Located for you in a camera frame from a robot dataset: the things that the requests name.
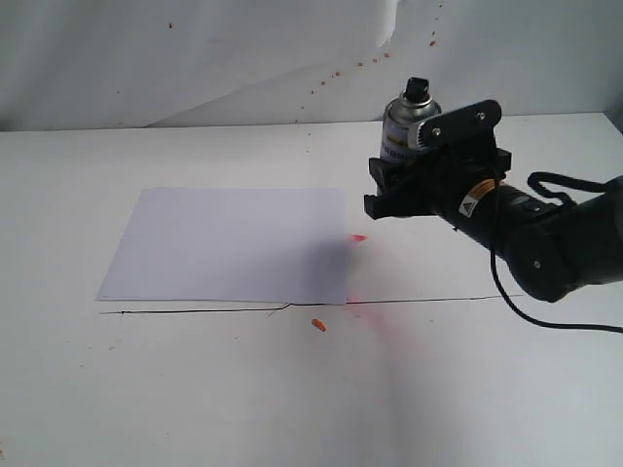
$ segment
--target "robotic arm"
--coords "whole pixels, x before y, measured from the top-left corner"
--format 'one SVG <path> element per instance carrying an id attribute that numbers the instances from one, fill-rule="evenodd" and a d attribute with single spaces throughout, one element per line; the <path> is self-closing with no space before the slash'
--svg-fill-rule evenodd
<path id="1" fill-rule="evenodd" d="M 538 300 L 623 280 L 623 176 L 604 184 L 547 172 L 529 177 L 538 195 L 560 203 L 507 185 L 511 154 L 494 135 L 500 118 L 494 100 L 441 113 L 428 82 L 409 80 L 385 110 L 381 158 L 369 161 L 378 190 L 364 197 L 366 213 L 440 216 L 505 260 Z M 542 183 L 600 195 L 577 204 Z"/>

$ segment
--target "red paint splatter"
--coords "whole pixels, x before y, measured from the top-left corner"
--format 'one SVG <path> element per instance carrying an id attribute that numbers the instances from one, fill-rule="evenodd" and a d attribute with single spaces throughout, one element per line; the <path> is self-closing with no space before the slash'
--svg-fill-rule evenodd
<path id="1" fill-rule="evenodd" d="M 354 241 L 354 242 L 357 242 L 357 243 L 358 243 L 358 242 L 360 242 L 360 241 L 365 241 L 365 240 L 367 240 L 367 239 L 368 239 L 368 236 L 367 236 L 367 235 L 359 235 L 359 234 L 355 233 L 355 234 L 349 235 L 349 236 L 348 236 L 348 239 L 349 239 L 350 241 Z"/>
<path id="2" fill-rule="evenodd" d="M 326 332 L 327 327 L 324 325 L 324 323 L 322 321 L 320 321 L 319 319 L 313 319 L 311 321 L 312 325 L 315 326 L 317 329 L 319 329 L 320 331 L 322 331 L 323 333 Z"/>

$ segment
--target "spray paint can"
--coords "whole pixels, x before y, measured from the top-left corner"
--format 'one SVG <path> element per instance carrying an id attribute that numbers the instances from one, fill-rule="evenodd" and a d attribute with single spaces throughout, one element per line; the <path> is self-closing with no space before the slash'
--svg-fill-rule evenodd
<path id="1" fill-rule="evenodd" d="M 428 92 L 428 80 L 409 78 L 407 88 L 385 107 L 381 159 L 398 164 L 422 154 L 409 148 L 409 127 L 440 113 L 441 107 Z"/>

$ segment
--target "white table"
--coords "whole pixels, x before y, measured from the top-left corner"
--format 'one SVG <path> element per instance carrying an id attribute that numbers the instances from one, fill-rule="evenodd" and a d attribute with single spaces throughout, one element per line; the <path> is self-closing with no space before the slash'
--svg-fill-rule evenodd
<path id="1" fill-rule="evenodd" d="M 505 118 L 496 133 L 518 187 L 533 170 L 623 172 L 623 137 L 602 115 Z M 379 134 L 0 133 L 0 466 L 620 466 L 623 337 L 535 328 L 501 299 L 447 300 L 496 295 L 488 254 L 436 218 L 366 218 Z M 424 302 L 100 314 L 239 306 L 94 301 L 155 186 L 339 187 L 350 231 L 369 235 L 351 294 Z M 517 302 L 623 325 L 622 299 L 611 285 Z"/>

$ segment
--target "yellow warning sticker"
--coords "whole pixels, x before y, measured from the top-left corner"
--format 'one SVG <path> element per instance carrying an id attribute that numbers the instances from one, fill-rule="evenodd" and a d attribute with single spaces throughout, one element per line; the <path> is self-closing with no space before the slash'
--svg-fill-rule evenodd
<path id="1" fill-rule="evenodd" d="M 471 190 L 469 190 L 469 192 L 467 192 L 467 195 L 465 195 L 463 201 L 461 201 L 458 205 L 458 212 L 465 217 L 471 217 L 474 213 L 474 209 L 476 209 L 476 206 L 478 205 L 478 201 L 494 189 L 495 181 L 493 178 L 488 178 L 476 184 Z"/>

